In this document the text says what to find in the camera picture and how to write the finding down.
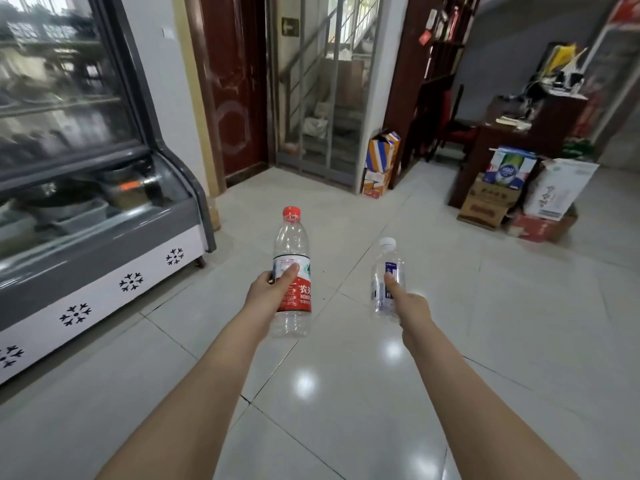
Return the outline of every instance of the refrigerator base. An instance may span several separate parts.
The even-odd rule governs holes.
[[[196,225],[0,331],[0,384],[201,258],[205,249],[204,230]]]

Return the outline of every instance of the red bottle label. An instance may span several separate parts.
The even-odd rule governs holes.
[[[279,312],[311,312],[311,263],[308,257],[299,255],[278,256],[273,260],[273,276],[278,281],[286,269],[298,263],[300,270],[282,302]]]

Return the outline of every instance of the white bottle cap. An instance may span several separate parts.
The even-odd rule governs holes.
[[[383,237],[379,241],[380,246],[385,251],[395,251],[396,250],[396,240],[393,237]]]

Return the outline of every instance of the wooden desk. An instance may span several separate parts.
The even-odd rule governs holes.
[[[517,131],[514,127],[495,122],[496,118],[503,115],[508,103],[494,98],[487,107],[482,124],[478,126],[474,147],[454,181],[449,205],[462,208],[478,173],[487,169],[494,149],[499,146],[519,148],[549,158],[558,156],[586,103],[587,99],[548,95],[531,128]]]

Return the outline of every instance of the hand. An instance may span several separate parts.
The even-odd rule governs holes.
[[[404,346],[416,357],[419,354],[420,338],[432,333],[435,326],[431,320],[429,303],[423,296],[404,291],[391,273],[385,273],[385,285],[396,302]]]
[[[260,274],[256,281],[251,283],[244,300],[241,313],[246,315],[259,328],[260,339],[264,339],[269,331],[269,324],[273,320],[280,302],[289,286],[298,275],[300,266],[292,264],[274,284],[270,284],[271,272]]]

